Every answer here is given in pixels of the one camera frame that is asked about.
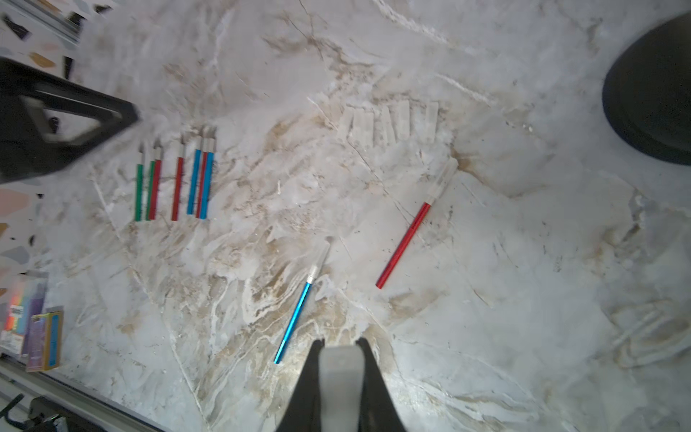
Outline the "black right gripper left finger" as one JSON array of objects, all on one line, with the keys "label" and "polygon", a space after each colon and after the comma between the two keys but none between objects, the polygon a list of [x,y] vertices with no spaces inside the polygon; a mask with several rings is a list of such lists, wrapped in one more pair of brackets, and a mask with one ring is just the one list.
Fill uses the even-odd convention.
[{"label": "black right gripper left finger", "polygon": [[324,347],[325,340],[313,341],[276,432],[321,430],[319,356]]}]

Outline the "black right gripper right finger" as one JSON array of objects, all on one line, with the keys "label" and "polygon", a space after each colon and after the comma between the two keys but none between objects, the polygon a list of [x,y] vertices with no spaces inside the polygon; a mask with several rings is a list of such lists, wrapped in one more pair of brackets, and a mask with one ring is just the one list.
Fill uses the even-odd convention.
[{"label": "black right gripper right finger", "polygon": [[356,345],[365,356],[358,430],[405,431],[369,342],[366,338],[359,338]]}]

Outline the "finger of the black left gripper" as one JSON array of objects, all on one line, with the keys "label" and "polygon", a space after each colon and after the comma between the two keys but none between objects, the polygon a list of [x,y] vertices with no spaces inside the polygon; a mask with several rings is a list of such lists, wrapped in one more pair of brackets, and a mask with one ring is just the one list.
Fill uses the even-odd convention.
[{"label": "finger of the black left gripper", "polygon": [[1,182],[65,169],[138,122],[135,105],[1,59]]}]

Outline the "red carving knife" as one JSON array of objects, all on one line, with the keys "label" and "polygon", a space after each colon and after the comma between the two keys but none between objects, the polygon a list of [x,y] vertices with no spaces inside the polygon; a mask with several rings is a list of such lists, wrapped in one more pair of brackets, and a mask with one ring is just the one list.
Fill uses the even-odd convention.
[{"label": "red carving knife", "polygon": [[444,190],[446,190],[446,187],[450,183],[453,174],[455,173],[455,171],[457,171],[457,169],[458,161],[455,158],[449,158],[449,160],[447,160],[444,164],[441,173],[439,174],[437,179],[432,183],[431,187],[429,187],[428,193],[426,194],[426,199],[419,208],[419,211],[417,212],[414,220],[412,221],[412,223],[410,223],[408,230],[399,242],[399,245],[394,251],[389,262],[383,269],[383,273],[381,273],[381,275],[379,276],[375,284],[375,286],[378,289],[383,289],[383,286],[385,286],[393,270],[396,268],[399,260],[408,248],[408,245],[417,233],[417,230],[419,229],[420,225],[426,218],[426,215],[428,214],[429,210],[431,209],[433,204],[441,197]]},{"label": "red carving knife", "polygon": [[155,169],[154,169],[154,181],[153,181],[153,192],[152,192],[152,205],[150,212],[150,219],[156,219],[157,206],[158,206],[158,189],[160,181],[160,171],[162,165],[162,146],[160,139],[156,139],[153,147],[155,151]]},{"label": "red carving knife", "polygon": [[180,208],[180,198],[181,190],[184,176],[184,166],[185,166],[185,135],[182,133],[180,135],[179,152],[176,160],[176,176],[175,176],[175,189],[172,201],[172,212],[171,221],[177,221],[179,219],[179,208]]},{"label": "red carving knife", "polygon": [[197,206],[196,206],[196,218],[201,218],[201,207],[202,207],[202,195],[203,195],[203,182],[204,182],[204,172],[207,163],[207,151],[206,144],[207,140],[211,134],[211,128],[206,126],[203,128],[203,138],[201,140],[201,159],[199,167],[199,182],[198,182],[198,195],[197,195]]}]

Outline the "green carving knife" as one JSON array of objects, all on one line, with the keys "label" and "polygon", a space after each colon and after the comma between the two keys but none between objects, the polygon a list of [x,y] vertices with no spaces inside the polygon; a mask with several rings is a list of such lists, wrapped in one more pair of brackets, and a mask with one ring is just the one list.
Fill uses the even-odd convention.
[{"label": "green carving knife", "polygon": [[142,194],[143,194],[143,180],[144,180],[144,163],[145,151],[144,146],[139,146],[140,160],[136,169],[136,188],[135,188],[135,205],[134,205],[134,221],[142,220]]},{"label": "green carving knife", "polygon": [[154,149],[150,154],[149,162],[149,174],[148,174],[148,189],[147,189],[147,205],[145,210],[145,221],[150,221],[150,212],[152,205],[152,192],[153,192],[153,181],[154,181],[154,169],[155,169],[155,151]]}]

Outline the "blue carving knife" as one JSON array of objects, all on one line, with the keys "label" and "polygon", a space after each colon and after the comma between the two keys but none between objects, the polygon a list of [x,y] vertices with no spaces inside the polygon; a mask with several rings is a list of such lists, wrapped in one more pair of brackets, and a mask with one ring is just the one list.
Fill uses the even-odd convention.
[{"label": "blue carving knife", "polygon": [[307,273],[307,277],[305,279],[305,284],[302,288],[302,291],[300,293],[300,296],[298,298],[297,304],[295,305],[295,308],[293,310],[293,313],[291,315],[290,320],[288,321],[288,324],[286,326],[286,329],[284,331],[284,336],[281,339],[281,343],[275,353],[275,357],[273,360],[273,363],[275,365],[279,365],[283,358],[285,351],[287,349],[287,346],[289,345],[289,342],[291,340],[291,337],[293,336],[293,333],[297,327],[297,323],[300,320],[300,316],[302,314],[302,310],[304,308],[305,302],[307,301],[307,298],[309,296],[309,293],[311,291],[311,288],[316,281],[316,279],[319,277],[322,266],[324,265],[324,262],[326,260],[326,257],[329,253],[331,246],[331,239],[327,238],[322,241],[320,244],[320,248],[318,249],[317,254],[315,255],[314,259],[311,261],[311,265],[309,268],[309,271]]},{"label": "blue carving knife", "polygon": [[214,153],[216,148],[216,132],[217,129],[213,127],[209,129],[207,140],[206,164],[203,178],[203,192],[202,201],[200,205],[200,218],[205,220],[207,218],[211,184],[212,184],[212,169],[214,162]]},{"label": "blue carving knife", "polygon": [[193,171],[192,171],[191,182],[190,182],[189,199],[188,199],[187,209],[186,209],[186,213],[188,215],[194,215],[197,183],[198,183],[198,178],[199,178],[201,158],[202,158],[202,154],[203,154],[203,142],[204,142],[203,130],[199,131],[198,136],[199,136],[199,139],[197,142],[197,147],[195,148],[195,151],[194,151]]}]

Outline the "clear plastic knife cap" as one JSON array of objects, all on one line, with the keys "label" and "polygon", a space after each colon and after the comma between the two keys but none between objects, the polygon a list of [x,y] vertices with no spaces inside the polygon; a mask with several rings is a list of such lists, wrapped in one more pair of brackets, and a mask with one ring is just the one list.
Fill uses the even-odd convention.
[{"label": "clear plastic knife cap", "polygon": [[337,139],[345,141],[354,120],[354,108],[347,106],[338,122]]}]

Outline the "clear cap of red knife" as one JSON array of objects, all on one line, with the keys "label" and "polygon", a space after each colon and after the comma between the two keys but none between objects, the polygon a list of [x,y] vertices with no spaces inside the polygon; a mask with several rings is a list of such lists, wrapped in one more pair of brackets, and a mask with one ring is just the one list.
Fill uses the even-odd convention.
[{"label": "clear cap of red knife", "polygon": [[370,111],[363,112],[362,142],[366,147],[374,145],[374,113]]}]

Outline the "clear cap of blue knife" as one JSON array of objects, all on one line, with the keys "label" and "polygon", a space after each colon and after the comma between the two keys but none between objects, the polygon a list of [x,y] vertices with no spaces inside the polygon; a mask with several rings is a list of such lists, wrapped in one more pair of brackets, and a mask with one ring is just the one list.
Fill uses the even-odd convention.
[{"label": "clear cap of blue knife", "polygon": [[400,141],[410,138],[410,101],[408,99],[397,102],[395,107],[396,136]]}]

